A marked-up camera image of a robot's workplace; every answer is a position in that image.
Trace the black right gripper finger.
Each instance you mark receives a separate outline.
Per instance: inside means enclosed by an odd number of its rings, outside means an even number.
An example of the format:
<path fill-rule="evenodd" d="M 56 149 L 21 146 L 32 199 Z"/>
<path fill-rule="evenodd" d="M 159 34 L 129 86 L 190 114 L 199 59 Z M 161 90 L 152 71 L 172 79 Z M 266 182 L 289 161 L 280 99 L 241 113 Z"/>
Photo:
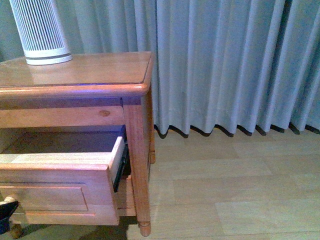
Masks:
<path fill-rule="evenodd" d="M 0 233 L 5 234 L 10 230 L 10 217 L 19 206 L 17 200 L 12 202 L 2 201 L 0 203 Z"/>

